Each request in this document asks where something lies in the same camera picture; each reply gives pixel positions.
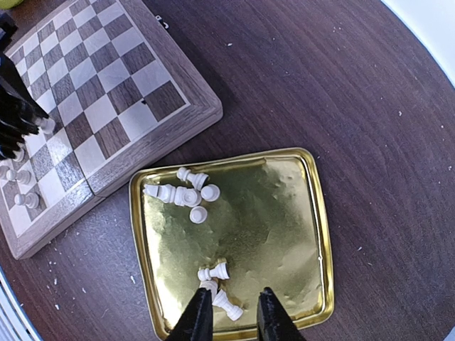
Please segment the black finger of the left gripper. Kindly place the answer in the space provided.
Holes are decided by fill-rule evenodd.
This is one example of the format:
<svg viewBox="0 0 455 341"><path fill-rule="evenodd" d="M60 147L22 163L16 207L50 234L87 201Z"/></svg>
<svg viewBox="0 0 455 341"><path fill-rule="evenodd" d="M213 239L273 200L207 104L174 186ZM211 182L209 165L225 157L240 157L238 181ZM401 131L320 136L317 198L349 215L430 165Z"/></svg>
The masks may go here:
<svg viewBox="0 0 455 341"><path fill-rule="evenodd" d="M31 97L12 60L1 53L1 160L13 159L25 136L49 115Z"/></svg>

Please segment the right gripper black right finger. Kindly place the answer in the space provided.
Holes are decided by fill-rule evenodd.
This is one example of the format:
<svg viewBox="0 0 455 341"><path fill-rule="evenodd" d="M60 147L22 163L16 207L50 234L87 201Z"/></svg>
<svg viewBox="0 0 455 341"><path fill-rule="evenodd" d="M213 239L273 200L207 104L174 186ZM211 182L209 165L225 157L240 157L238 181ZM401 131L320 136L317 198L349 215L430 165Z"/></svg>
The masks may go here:
<svg viewBox="0 0 455 341"><path fill-rule="evenodd" d="M257 304L258 340L304 340L270 287L265 287Z"/></svg>

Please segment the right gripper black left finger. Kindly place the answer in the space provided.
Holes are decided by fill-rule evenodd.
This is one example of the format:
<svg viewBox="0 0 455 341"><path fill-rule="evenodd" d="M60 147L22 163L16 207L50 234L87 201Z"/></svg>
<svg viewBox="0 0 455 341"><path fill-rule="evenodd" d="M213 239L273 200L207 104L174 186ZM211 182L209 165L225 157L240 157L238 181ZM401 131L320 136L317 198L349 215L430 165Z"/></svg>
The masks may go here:
<svg viewBox="0 0 455 341"><path fill-rule="evenodd" d="M176 326L166 338L166 341L172 340L213 340L213 302L210 290L199 288L195 292Z"/></svg>

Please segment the white chess pawn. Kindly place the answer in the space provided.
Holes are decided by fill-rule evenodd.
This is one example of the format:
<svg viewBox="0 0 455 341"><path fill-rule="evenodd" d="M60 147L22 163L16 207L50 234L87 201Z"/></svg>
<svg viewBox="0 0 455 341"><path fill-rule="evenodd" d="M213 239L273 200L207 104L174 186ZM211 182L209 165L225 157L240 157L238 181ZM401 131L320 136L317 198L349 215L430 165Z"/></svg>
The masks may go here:
<svg viewBox="0 0 455 341"><path fill-rule="evenodd" d="M28 170L14 170L9 169L6 172L6 179L9 181L15 181L20 184L28 185L31 181L31 173Z"/></svg>
<svg viewBox="0 0 455 341"><path fill-rule="evenodd" d="M55 121L51 118L37 118L36 125L46 135L52 134L55 130Z"/></svg>
<svg viewBox="0 0 455 341"><path fill-rule="evenodd" d="M14 202L18 206L26 206L30 209L36 209L39 206L40 197L36 193L21 194L14 196Z"/></svg>

